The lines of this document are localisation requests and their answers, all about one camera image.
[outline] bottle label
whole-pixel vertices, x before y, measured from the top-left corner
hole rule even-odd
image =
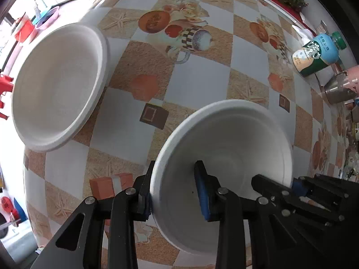
[[[322,48],[316,41],[310,41],[302,48],[297,50],[293,55],[293,63],[296,69],[303,76],[315,73],[328,66],[321,59]]]

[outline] green bottle cap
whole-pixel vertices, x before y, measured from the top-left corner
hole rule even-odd
[[[346,48],[345,41],[344,41],[344,39],[342,38],[342,36],[340,35],[340,33],[338,31],[333,32],[331,34],[331,38],[337,44],[339,49],[345,49]]]

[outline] bowl rim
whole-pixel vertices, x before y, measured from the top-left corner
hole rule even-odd
[[[100,60],[98,62],[98,71],[96,74],[96,80],[95,80],[94,86],[92,88],[91,94],[90,94],[89,98],[87,99],[87,102],[86,102],[84,108],[78,114],[76,119],[65,130],[63,130],[61,133],[58,133],[58,136],[56,137],[56,139],[54,141],[46,142],[44,144],[33,143],[21,132],[18,125],[16,124],[16,120],[15,120],[16,112],[14,112],[14,99],[17,98],[17,96],[18,96],[17,90],[20,89],[20,86],[19,86],[19,84],[17,84],[17,82],[19,79],[22,79],[25,76],[26,72],[24,71],[24,66],[30,59],[32,52],[39,45],[43,44],[46,40],[51,38],[51,36],[53,36],[58,31],[61,31],[65,28],[79,28],[79,29],[87,28],[88,30],[93,32],[94,36],[97,37],[97,39],[99,40],[99,43],[101,45],[101,49],[99,50],[99,53],[100,53],[100,56],[102,57],[102,60]],[[78,133],[78,131],[80,131],[80,129],[84,126],[86,121],[91,116],[93,110],[95,109],[95,107],[97,105],[98,100],[100,99],[102,90],[105,87],[107,76],[108,76],[108,45],[107,45],[107,41],[106,41],[104,35],[97,27],[94,27],[94,26],[88,25],[88,24],[84,24],[84,23],[75,22],[75,23],[70,23],[70,24],[61,26],[61,27],[55,29],[54,31],[50,32],[49,34],[47,34],[27,54],[26,59],[24,60],[21,68],[19,69],[16,81],[14,83],[14,89],[13,89],[13,94],[12,94],[12,98],[11,98],[11,115],[13,118],[15,130],[16,130],[17,134],[19,135],[20,139],[22,140],[22,142],[25,144],[25,146],[33,151],[36,151],[36,152],[48,152],[48,151],[52,151],[57,148],[60,148],[61,146],[66,144],[74,135],[76,135],[76,133]]]
[[[268,111],[265,107],[253,103],[251,101],[246,100],[223,100],[214,102],[205,107],[194,112],[192,115],[187,117],[168,137],[165,144],[161,148],[155,165],[153,167],[151,182],[150,182],[150,195],[152,202],[152,214],[157,225],[157,228],[164,236],[164,238],[171,243],[174,247],[184,250],[185,252],[196,254],[196,255],[209,255],[209,253],[200,252],[197,250],[193,250],[191,248],[183,245],[180,240],[177,239],[175,235],[171,232],[172,228],[169,228],[166,218],[162,215],[166,214],[165,207],[161,208],[160,203],[161,196],[160,190],[162,186],[162,178],[171,155],[173,154],[174,148],[179,144],[180,140],[189,132],[195,125],[201,122],[206,117],[214,113],[218,113],[223,110],[233,109],[233,108],[248,108],[252,110],[256,110],[259,113],[265,115],[273,124],[277,126],[277,132],[281,135],[281,142],[283,144],[283,150],[287,150],[288,152],[284,154],[283,163],[284,163],[284,174],[282,185],[290,187],[292,182],[292,174],[293,174],[293,156],[292,156],[292,147],[290,141],[288,140],[288,136],[284,132],[283,128],[280,126],[278,121],[275,119],[274,115],[270,111]]]

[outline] starbucks bottle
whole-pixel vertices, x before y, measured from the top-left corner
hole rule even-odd
[[[322,33],[293,53],[293,64],[299,73],[308,76],[335,63],[339,59],[339,49],[345,48],[339,32]]]

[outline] white wall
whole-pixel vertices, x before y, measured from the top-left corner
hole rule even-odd
[[[333,18],[318,0],[304,1],[306,1],[309,5],[305,7],[302,12],[314,27],[317,27],[320,21],[323,20],[328,26],[329,33],[332,33],[334,31],[339,31],[341,33],[338,25],[334,22]],[[347,42],[346,45],[347,48],[340,51],[340,58],[342,59],[345,68],[351,68],[357,65],[357,62]]]

